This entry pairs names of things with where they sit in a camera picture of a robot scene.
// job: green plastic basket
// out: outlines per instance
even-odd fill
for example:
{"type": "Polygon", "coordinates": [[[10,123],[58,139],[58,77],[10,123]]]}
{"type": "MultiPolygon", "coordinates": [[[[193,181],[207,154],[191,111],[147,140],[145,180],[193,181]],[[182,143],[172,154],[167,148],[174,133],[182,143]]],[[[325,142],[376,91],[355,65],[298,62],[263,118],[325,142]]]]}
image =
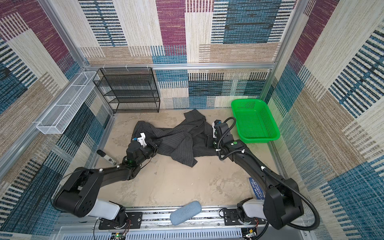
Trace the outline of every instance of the green plastic basket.
{"type": "Polygon", "coordinates": [[[260,99],[236,99],[231,103],[237,132],[245,143],[269,142],[280,137],[268,105],[260,99]]]}

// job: table surface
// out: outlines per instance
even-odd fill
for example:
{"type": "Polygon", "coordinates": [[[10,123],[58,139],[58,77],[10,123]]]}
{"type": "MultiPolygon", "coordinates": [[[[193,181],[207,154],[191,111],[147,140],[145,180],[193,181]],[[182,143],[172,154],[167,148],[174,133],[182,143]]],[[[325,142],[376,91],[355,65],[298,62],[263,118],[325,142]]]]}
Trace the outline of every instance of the table surface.
{"type": "MultiPolygon", "coordinates": [[[[161,109],[159,113],[117,114],[103,151],[121,162],[137,121],[146,121],[155,127],[175,127],[185,119],[184,113],[188,111],[161,109]]],[[[206,116],[208,122],[233,116],[231,109],[199,111],[206,116]]],[[[236,127],[231,132],[234,139],[238,139],[236,127]]],[[[277,172],[266,143],[247,146],[271,170],[277,172]]],[[[127,207],[158,207],[182,206],[195,200],[205,206],[235,205],[252,196],[249,175],[230,159],[220,161],[217,156],[195,159],[197,164],[191,168],[169,156],[157,154],[135,179],[104,186],[98,197],[127,207]]],[[[99,158],[96,167],[111,167],[111,164],[99,158]]]]}

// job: wire rack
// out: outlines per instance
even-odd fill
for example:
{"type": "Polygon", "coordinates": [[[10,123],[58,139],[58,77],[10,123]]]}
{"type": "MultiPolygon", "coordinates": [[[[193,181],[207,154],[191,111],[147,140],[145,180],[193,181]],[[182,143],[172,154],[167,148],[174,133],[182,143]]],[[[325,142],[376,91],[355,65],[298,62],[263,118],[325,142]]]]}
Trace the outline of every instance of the wire rack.
{"type": "Polygon", "coordinates": [[[45,114],[37,129],[43,134],[63,134],[94,88],[92,80],[96,79],[99,79],[99,76],[95,71],[82,72],[45,114]]]}
{"type": "Polygon", "coordinates": [[[99,88],[114,113],[155,113],[160,98],[152,68],[100,68],[99,88]]]}

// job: patterned wall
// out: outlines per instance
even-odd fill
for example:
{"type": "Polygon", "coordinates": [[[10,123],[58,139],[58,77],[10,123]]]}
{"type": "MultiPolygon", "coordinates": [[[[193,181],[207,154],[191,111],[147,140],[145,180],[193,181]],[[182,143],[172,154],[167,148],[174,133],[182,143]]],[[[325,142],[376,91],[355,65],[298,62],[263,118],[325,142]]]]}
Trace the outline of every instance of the patterned wall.
{"type": "Polygon", "coordinates": [[[230,108],[259,98],[270,69],[156,70],[162,109],[230,108]]]}
{"type": "Polygon", "coordinates": [[[267,102],[318,239],[384,239],[383,95],[384,1],[310,0],[267,102]]]}
{"type": "Polygon", "coordinates": [[[91,65],[273,62],[295,0],[52,0],[91,65]]]}
{"type": "Polygon", "coordinates": [[[62,135],[39,133],[0,183],[0,231],[7,232],[0,239],[50,235],[60,214],[50,204],[58,180],[89,167],[109,118],[93,90],[62,135]]]}
{"type": "Polygon", "coordinates": [[[0,157],[78,71],[36,0],[0,0],[0,157]]]}

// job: white wire basket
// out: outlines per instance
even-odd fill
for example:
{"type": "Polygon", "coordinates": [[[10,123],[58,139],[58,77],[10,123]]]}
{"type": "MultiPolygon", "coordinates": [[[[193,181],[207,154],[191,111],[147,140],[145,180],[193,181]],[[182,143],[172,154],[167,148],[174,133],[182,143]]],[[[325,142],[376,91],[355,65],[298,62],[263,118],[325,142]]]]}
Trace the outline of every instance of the white wire basket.
{"type": "Polygon", "coordinates": [[[63,134],[94,88],[95,71],[82,72],[37,125],[43,134],[63,134]]]}

